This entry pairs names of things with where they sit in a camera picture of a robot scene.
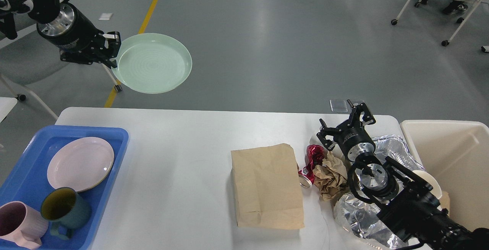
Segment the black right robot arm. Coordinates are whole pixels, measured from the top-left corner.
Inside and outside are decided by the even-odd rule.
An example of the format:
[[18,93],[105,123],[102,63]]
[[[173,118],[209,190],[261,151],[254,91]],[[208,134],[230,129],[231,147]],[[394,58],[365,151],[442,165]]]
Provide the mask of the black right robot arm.
[[337,145],[351,162],[347,184],[353,195],[379,208],[377,217],[393,234],[406,242],[417,238],[409,250],[429,245],[434,250],[487,250],[488,229],[469,231],[454,222],[448,210],[439,210],[440,201],[433,186],[401,163],[387,156],[381,162],[374,154],[376,145],[365,127],[376,122],[365,103],[348,102],[347,120],[328,127],[320,119],[317,137],[332,151]]

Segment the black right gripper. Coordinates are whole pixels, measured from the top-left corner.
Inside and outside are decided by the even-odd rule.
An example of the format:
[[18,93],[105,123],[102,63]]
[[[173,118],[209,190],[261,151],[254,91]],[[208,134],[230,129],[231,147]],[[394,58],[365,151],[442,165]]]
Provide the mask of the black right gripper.
[[374,125],[377,121],[365,102],[353,103],[347,99],[347,103],[351,112],[346,121],[346,129],[341,129],[338,133],[337,127],[328,127],[325,121],[320,118],[321,128],[316,137],[324,148],[331,152],[338,144],[345,158],[354,162],[360,154],[374,153],[376,145],[365,127]]

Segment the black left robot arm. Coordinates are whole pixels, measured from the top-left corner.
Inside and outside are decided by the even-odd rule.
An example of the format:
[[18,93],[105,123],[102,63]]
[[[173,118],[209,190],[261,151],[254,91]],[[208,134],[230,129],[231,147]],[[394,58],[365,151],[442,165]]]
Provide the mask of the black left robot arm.
[[10,40],[18,36],[14,15],[27,14],[39,35],[59,48],[62,61],[117,68],[120,33],[96,28],[70,0],[0,0],[0,12],[1,33]]

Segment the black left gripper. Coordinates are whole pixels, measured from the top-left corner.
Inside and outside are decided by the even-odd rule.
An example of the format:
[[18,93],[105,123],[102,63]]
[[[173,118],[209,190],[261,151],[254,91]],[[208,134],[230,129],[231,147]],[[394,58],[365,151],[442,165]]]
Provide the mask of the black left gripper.
[[100,31],[71,3],[61,3],[59,15],[53,21],[36,26],[42,38],[60,49],[62,61],[85,65],[101,63],[109,69],[117,68],[115,58],[120,50],[120,33]]

